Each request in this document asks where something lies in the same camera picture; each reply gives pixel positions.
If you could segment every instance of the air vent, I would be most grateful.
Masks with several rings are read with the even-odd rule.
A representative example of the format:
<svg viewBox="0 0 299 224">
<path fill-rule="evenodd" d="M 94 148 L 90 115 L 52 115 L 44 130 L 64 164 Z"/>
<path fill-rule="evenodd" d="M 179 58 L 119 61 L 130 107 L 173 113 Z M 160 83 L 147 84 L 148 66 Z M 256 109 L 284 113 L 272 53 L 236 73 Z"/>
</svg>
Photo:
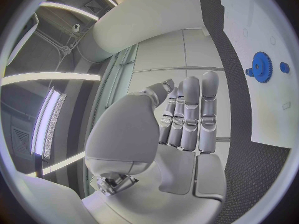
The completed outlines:
<svg viewBox="0 0 299 224">
<path fill-rule="evenodd" d="M 99 13 L 103 8 L 94 0 L 85 5 L 93 14 Z"/>
<path fill-rule="evenodd" d="M 11 127 L 12 148 L 15 156 L 32 160 L 33 156 L 30 154 L 30 134 L 24 130 Z"/>
</svg>

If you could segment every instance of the robotic hand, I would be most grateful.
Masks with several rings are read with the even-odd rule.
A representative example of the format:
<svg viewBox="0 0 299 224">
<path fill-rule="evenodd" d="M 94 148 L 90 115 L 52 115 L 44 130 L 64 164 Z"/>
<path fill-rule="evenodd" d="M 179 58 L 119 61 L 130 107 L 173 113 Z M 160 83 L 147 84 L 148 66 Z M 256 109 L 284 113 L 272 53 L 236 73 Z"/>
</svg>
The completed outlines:
<svg viewBox="0 0 299 224">
<path fill-rule="evenodd" d="M 129 175 L 145 171 L 153 162 L 159 142 L 153 111 L 173 88 L 169 79 L 130 93 L 97 121 L 86 143 L 85 164 L 104 194 L 132 186 L 137 180 Z"/>
</svg>

